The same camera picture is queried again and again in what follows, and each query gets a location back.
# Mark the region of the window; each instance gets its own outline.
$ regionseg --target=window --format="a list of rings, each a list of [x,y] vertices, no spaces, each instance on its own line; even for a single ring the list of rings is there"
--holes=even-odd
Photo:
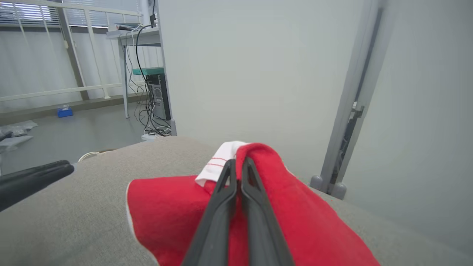
[[[75,4],[84,6],[95,6],[101,8],[120,9],[127,11],[140,11],[139,0],[63,0],[65,4]],[[86,18],[84,11],[79,9],[66,9],[69,25],[71,26],[85,26]],[[90,11],[90,19],[92,26],[108,27],[107,17],[104,12]],[[110,24],[123,22],[123,16],[120,14],[108,13]],[[126,22],[138,22],[135,16],[125,16]]]
[[[13,4],[0,2],[0,26],[18,25],[18,20],[23,26],[48,26],[60,25],[57,10],[47,6]]]

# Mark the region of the white towel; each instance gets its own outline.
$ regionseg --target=white towel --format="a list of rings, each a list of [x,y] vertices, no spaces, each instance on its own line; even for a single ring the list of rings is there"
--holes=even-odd
[[[230,159],[235,159],[238,148],[247,144],[246,142],[224,142],[196,177],[195,182],[202,187],[207,180],[217,182],[225,163]]]

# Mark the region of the wall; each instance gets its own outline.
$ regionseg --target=wall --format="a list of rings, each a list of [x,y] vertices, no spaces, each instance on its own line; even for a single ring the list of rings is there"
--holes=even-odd
[[[468,0],[400,3],[343,179],[345,201],[469,255],[472,10]]]
[[[320,174],[362,1],[172,1],[159,12],[177,133],[264,142]]]
[[[2,69],[0,71],[0,97],[77,87],[62,34],[51,32],[50,36],[53,47],[45,32],[26,32],[31,53],[21,32],[0,31],[0,69]],[[72,38],[76,43],[85,86],[100,85],[89,35],[73,33]],[[107,40],[105,34],[95,34],[95,40],[99,49],[98,53],[103,60],[104,80],[107,84],[121,83],[117,41]],[[160,49],[160,47],[139,47],[141,66],[162,66]],[[132,67],[137,68],[138,65],[134,47],[129,46],[129,51],[131,64],[130,60],[128,64],[131,70]],[[132,80],[142,81],[142,78],[133,75]],[[110,96],[122,94],[121,87],[108,90]],[[104,96],[102,89],[89,90],[88,94],[90,98]],[[80,100],[79,92],[71,92],[4,101],[0,102],[0,113]]]

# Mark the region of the door frame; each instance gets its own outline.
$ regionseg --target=door frame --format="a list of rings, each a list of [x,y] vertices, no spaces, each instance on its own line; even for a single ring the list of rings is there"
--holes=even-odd
[[[320,174],[320,177],[322,178],[322,184],[320,184],[318,180],[315,180],[314,178],[310,183],[311,187],[319,187],[324,193],[328,191],[333,168],[337,161],[339,149],[342,144],[348,120],[350,118],[351,110],[353,108],[353,102],[355,100],[359,82],[365,67],[365,61],[368,55],[371,37],[375,29],[378,10],[382,4],[384,4],[383,0],[363,1],[358,32],[353,44],[350,64],[348,66],[345,84],[343,86],[343,91],[337,110],[337,116],[335,117],[335,121],[333,123],[332,135],[330,136],[327,153],[325,154],[324,164]]]
[[[343,163],[338,173],[339,176],[337,177],[337,183],[341,183],[343,181],[347,171],[348,163],[350,162],[351,155],[355,149],[356,141],[358,140],[359,134],[361,132],[361,127],[369,109],[369,104],[371,103],[371,99],[375,92],[379,73],[383,67],[386,51],[391,41],[391,35],[393,33],[398,6],[398,1],[389,1],[381,6],[383,9],[383,15],[381,17],[381,21],[379,22],[376,40],[357,103],[357,109],[363,106],[364,111],[361,117],[357,120],[355,128],[353,129],[353,133],[345,153],[345,158],[343,159]]]

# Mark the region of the gray table surface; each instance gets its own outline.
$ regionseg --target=gray table surface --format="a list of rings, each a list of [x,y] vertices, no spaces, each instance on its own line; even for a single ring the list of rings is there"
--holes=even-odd
[[[156,265],[130,234],[128,183],[196,175],[214,152],[189,138],[166,137],[79,163],[72,175],[0,213],[0,265]],[[315,193],[365,241],[381,265],[473,265],[460,252]]]

